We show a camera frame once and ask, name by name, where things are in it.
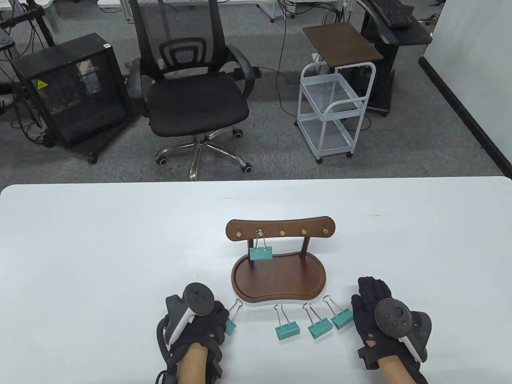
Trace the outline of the person's left hand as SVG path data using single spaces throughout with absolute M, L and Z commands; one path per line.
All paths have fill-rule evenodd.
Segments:
M 214 301 L 212 311 L 205 316 L 195 316 L 192 322 L 188 322 L 178 337 L 177 341 L 170 345 L 170 354 L 183 357 L 192 344 L 199 344 L 208 349 L 208 359 L 222 359 L 220 350 L 225 340 L 225 331 L 229 312 L 219 301 Z

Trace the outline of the person's right hand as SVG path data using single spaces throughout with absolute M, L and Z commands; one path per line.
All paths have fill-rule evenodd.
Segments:
M 351 298 L 353 320 L 364 347 L 358 350 L 367 369 L 378 369 L 377 361 L 390 356 L 408 356 L 409 352 L 403 343 L 390 338 L 378 327 L 375 309 L 379 302 L 391 298 L 387 284 L 371 276 L 358 279 L 359 293 Z

